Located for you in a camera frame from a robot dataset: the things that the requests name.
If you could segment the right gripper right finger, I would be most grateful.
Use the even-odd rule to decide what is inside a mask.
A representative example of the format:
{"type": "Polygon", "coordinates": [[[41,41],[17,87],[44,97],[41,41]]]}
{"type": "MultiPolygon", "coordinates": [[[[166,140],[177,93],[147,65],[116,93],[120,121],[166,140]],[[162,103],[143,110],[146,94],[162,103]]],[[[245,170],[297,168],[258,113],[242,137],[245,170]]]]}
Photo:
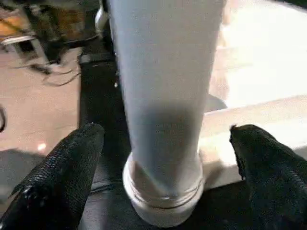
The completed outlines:
{"type": "Polygon", "coordinates": [[[230,127],[238,173],[262,230],[307,228],[307,161],[253,124],[230,127]]]}

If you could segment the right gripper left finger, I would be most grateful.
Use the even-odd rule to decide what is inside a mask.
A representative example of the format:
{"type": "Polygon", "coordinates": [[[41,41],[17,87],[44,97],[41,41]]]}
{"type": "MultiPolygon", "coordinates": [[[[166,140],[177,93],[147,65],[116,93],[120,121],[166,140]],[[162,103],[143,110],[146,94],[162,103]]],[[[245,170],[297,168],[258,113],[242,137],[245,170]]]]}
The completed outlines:
{"type": "Polygon", "coordinates": [[[103,127],[89,123],[64,137],[13,189],[2,230],[76,230],[104,145],[103,127]]]}

